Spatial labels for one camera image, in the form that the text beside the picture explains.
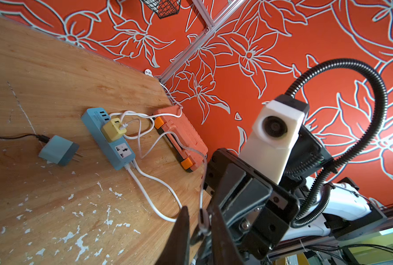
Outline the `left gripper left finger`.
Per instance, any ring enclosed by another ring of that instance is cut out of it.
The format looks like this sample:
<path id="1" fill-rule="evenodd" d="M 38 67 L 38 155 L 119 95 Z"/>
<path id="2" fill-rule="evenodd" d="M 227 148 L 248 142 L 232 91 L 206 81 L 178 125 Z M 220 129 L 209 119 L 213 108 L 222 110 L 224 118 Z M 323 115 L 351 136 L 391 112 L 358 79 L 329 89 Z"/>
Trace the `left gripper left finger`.
<path id="1" fill-rule="evenodd" d="M 156 265 L 189 265 L 190 218 L 188 207 L 183 206 L 172 228 L 167 243 Z"/>

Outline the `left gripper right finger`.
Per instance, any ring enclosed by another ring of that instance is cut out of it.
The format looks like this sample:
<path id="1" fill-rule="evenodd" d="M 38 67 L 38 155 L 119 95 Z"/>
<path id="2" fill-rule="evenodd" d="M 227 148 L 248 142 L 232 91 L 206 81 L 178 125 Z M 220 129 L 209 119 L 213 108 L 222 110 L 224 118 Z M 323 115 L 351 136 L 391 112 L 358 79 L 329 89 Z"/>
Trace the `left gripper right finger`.
<path id="1" fill-rule="evenodd" d="M 211 265 L 243 265 L 231 233 L 225 224 L 222 213 L 217 205 L 211 207 Z"/>

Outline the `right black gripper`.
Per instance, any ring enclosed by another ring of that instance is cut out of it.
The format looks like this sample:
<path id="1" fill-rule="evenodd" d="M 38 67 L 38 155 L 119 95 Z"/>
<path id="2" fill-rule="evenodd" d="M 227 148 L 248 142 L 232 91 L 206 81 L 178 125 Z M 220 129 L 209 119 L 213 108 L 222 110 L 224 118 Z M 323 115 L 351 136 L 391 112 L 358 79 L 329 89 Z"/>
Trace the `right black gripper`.
<path id="1" fill-rule="evenodd" d="M 300 210 L 295 195 L 224 148 L 208 163 L 204 190 L 210 204 L 218 205 L 238 250 L 258 260 L 279 244 Z"/>

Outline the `yellow USB wall charger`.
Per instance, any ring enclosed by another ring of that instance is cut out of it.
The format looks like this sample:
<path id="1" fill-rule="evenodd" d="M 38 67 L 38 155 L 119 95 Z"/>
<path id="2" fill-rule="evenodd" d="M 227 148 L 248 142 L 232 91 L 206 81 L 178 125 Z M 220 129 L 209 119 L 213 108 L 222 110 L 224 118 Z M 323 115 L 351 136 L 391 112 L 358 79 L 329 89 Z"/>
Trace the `yellow USB wall charger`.
<path id="1" fill-rule="evenodd" d="M 102 133 L 107 142 L 115 142 L 122 138 L 127 132 L 126 127 L 119 118 L 110 119 L 103 127 Z"/>

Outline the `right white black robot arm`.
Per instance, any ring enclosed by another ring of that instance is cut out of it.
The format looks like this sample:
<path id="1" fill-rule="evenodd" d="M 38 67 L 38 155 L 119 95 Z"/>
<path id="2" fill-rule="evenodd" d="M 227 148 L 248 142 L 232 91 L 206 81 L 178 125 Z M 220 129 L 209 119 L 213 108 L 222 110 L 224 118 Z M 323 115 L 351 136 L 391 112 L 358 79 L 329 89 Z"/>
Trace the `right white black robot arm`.
<path id="1" fill-rule="evenodd" d="M 326 184 L 330 198 L 312 223 L 294 229 L 299 199 L 243 162 L 218 149 L 207 166 L 204 188 L 210 205 L 218 205 L 238 251 L 263 259 L 281 241 L 306 236 L 332 236 L 339 241 L 364 235 L 387 217 L 363 198 L 351 182 Z"/>

